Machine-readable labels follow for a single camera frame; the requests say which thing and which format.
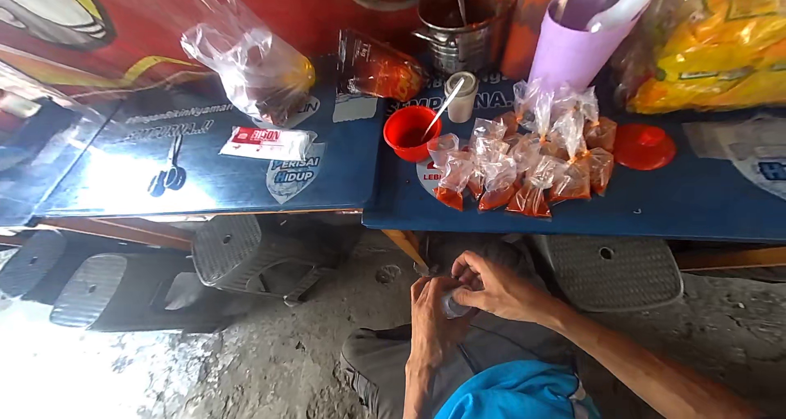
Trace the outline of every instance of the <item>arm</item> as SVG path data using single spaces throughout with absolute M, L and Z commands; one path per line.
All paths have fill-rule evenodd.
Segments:
M 543 325 L 591 354 L 664 417 L 750 419 L 760 414 L 720 384 L 655 356 L 565 304 L 545 318 Z
M 428 387 L 434 370 L 417 360 L 407 361 L 405 370 L 406 388 L 404 392 L 404 418 L 418 419 L 429 397 Z
M 467 333 L 471 316 L 447 319 L 441 298 L 457 280 L 422 277 L 411 288 L 412 351 L 406 367 L 404 419 L 420 419 L 431 394 L 431 377 Z
M 497 316 L 535 322 L 565 336 L 611 371 L 644 402 L 669 418 L 753 419 L 760 413 L 729 390 L 683 365 L 659 358 L 632 340 L 606 329 L 548 295 L 512 270 L 465 252 L 453 268 L 464 283 L 478 279 L 483 290 L 460 288 L 457 303 Z

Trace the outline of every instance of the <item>hand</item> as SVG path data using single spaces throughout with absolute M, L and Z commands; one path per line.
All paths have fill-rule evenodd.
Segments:
M 477 307 L 500 318 L 550 326 L 553 316 L 567 307 L 506 266 L 466 251 L 453 263 L 451 273 L 470 288 L 453 293 L 458 304 Z
M 412 284 L 412 351 L 408 367 L 434 370 L 467 334 L 471 315 L 448 319 L 442 296 L 461 284 L 448 277 L 422 277 Z

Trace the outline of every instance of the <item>blue shirt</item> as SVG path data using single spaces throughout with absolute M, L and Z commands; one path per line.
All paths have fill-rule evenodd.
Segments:
M 452 394 L 436 419 L 600 419 L 570 367 L 513 361 L 476 374 Z

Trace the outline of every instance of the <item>metal pitcher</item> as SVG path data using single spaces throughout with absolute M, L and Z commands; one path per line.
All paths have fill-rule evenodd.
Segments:
M 467 26 L 457 0 L 418 0 L 424 24 L 413 32 L 428 41 L 434 68 L 443 74 L 486 72 L 499 63 L 516 0 L 466 0 Z

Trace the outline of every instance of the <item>concrete floor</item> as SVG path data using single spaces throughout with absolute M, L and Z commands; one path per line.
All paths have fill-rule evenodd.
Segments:
M 46 321 L 50 308 L 0 307 L 0 393 L 7 417 L 83 419 L 367 417 L 337 369 L 357 327 L 409 320 L 412 261 L 368 231 L 349 263 L 289 308 L 253 298 L 222 333 L 92 333 Z M 595 314 L 654 351 L 728 384 L 772 414 L 786 411 L 786 284 L 684 275 L 682 301 Z M 604 417 L 660 417 L 591 358 L 580 359 Z

